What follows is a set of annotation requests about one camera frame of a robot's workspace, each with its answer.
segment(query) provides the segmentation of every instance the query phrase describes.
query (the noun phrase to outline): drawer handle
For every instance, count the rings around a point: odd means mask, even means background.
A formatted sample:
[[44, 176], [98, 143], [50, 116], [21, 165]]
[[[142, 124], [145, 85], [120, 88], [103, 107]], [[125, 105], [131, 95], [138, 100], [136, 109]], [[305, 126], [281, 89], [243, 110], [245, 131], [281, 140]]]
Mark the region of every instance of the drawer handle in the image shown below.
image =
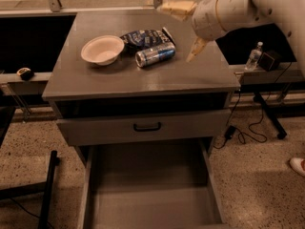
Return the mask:
[[136, 131], [136, 132], [154, 132], [154, 131], [158, 131], [161, 129], [161, 122], [157, 122], [155, 124], [155, 126], [153, 127], [144, 127], [144, 126], [138, 126], [137, 124], [133, 124], [133, 129]]

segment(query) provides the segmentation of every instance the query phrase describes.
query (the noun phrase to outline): soda can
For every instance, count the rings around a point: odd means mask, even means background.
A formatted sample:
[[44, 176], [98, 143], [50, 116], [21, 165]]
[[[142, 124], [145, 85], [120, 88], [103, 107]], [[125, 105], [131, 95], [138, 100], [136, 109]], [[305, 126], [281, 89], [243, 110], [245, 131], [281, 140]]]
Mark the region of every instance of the soda can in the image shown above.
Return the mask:
[[137, 52], [135, 61], [138, 67], [143, 68], [173, 57], [175, 46], [172, 42], [163, 43], [152, 48]]

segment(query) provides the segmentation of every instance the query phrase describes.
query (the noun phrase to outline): drawer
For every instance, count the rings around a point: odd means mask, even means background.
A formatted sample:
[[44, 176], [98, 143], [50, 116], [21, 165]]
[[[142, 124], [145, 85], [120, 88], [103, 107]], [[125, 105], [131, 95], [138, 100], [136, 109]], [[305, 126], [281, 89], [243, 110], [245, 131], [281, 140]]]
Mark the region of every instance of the drawer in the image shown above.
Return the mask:
[[85, 180], [78, 228], [229, 228], [198, 139], [90, 147]]
[[228, 93], [169, 94], [55, 101], [63, 118], [222, 110]]
[[71, 146], [216, 136], [229, 110], [59, 119], [57, 125]]

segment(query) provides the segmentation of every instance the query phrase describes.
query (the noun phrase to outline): tabletop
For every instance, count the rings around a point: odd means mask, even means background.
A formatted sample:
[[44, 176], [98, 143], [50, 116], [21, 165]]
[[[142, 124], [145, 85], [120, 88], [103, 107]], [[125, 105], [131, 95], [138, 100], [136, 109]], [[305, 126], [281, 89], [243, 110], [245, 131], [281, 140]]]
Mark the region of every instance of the tabletop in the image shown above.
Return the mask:
[[[137, 30], [166, 27], [176, 43], [176, 54], [145, 69], [134, 56], [121, 54], [109, 66], [97, 68], [81, 56], [84, 45], [101, 35], [121, 36]], [[195, 40], [190, 21], [179, 22], [156, 10], [94, 10], [78, 12], [43, 93], [45, 100], [154, 94], [227, 92], [239, 88], [234, 73], [214, 42], [191, 63], [187, 55]]]

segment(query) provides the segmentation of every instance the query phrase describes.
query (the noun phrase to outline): shoe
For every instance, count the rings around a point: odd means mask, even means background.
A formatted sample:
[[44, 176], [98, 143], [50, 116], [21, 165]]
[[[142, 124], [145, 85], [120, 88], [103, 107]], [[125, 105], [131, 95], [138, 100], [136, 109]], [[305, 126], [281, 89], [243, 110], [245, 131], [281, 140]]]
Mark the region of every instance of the shoe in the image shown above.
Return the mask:
[[290, 159], [291, 167], [300, 175], [305, 177], [305, 159], [301, 157], [293, 157]]

